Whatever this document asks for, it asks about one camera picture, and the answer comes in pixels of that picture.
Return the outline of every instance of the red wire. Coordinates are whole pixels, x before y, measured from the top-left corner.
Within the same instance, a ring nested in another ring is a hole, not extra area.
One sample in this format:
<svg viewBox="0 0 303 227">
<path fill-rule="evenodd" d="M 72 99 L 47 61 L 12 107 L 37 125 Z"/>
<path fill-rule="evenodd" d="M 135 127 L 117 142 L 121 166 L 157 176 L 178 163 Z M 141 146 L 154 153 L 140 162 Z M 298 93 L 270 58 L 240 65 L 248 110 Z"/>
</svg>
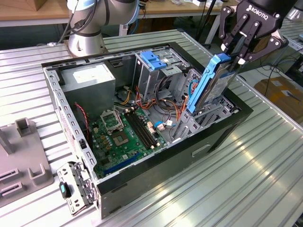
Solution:
<svg viewBox="0 0 303 227">
<path fill-rule="evenodd" d="M 84 115 L 85 123 L 86 123 L 87 141 L 89 141 L 89 122 L 87 120 L 86 113 L 85 113 L 84 109 L 80 105 L 78 105 L 76 103 L 74 105 L 77 106 L 81 110 L 81 112 L 83 113 L 83 115 Z"/>
</svg>

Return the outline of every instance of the blue latch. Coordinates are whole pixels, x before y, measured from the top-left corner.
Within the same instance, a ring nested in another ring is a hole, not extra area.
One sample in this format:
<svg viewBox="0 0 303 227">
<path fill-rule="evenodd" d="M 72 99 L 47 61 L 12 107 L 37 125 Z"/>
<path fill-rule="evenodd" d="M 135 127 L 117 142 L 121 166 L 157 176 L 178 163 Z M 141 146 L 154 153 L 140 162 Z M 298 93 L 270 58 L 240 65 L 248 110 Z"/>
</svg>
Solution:
<svg viewBox="0 0 303 227">
<path fill-rule="evenodd" d="M 140 56 L 152 68 L 152 70 L 159 70 L 167 66 L 167 64 L 161 62 L 159 57 L 151 51 L 141 52 Z"/>
</svg>

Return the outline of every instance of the green motherboard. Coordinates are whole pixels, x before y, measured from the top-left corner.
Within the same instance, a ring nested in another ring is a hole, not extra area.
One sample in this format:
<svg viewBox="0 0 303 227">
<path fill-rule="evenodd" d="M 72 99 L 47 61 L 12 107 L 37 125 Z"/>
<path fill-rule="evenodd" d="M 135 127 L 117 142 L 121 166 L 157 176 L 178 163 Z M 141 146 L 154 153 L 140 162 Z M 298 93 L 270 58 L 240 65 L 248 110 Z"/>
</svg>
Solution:
<svg viewBox="0 0 303 227">
<path fill-rule="evenodd" d="M 166 146 L 164 138 L 158 134 L 151 134 L 147 126 L 149 121 L 142 109 L 133 111 L 132 119 L 125 113 L 119 113 L 123 129 L 115 130 L 108 133 L 108 128 L 117 125 L 117 121 L 113 116 L 106 116 L 103 119 L 90 123 L 90 128 L 93 130 L 93 154 L 97 159 L 97 165 L 94 171 L 100 178 L 107 174 L 115 172 L 153 152 Z M 138 131 L 138 125 L 141 125 L 141 130 Z M 142 137 L 142 130 L 149 133 L 156 141 L 155 146 L 147 147 L 144 137 Z"/>
</svg>

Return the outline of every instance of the robotic arm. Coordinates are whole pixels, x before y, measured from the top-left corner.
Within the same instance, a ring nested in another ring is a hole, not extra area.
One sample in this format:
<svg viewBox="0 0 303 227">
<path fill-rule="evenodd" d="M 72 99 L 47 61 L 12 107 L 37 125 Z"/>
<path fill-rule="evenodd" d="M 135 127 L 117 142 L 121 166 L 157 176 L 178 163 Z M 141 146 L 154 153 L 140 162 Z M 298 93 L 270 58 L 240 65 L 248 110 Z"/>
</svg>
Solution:
<svg viewBox="0 0 303 227">
<path fill-rule="evenodd" d="M 101 26 L 133 23 L 139 14 L 139 0 L 68 0 L 71 10 L 69 50 L 75 56 L 103 53 Z"/>
</svg>

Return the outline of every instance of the ram slot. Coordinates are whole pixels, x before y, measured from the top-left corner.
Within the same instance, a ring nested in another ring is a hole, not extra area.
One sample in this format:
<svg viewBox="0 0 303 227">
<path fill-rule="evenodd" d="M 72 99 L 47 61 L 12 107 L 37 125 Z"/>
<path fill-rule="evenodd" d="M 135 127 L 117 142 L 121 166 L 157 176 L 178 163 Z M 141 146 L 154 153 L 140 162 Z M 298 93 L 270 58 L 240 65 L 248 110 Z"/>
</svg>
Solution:
<svg viewBox="0 0 303 227">
<path fill-rule="evenodd" d="M 154 138 L 150 135 L 135 113 L 127 113 L 125 114 L 125 118 L 146 149 L 150 149 L 152 145 L 156 144 Z"/>
</svg>

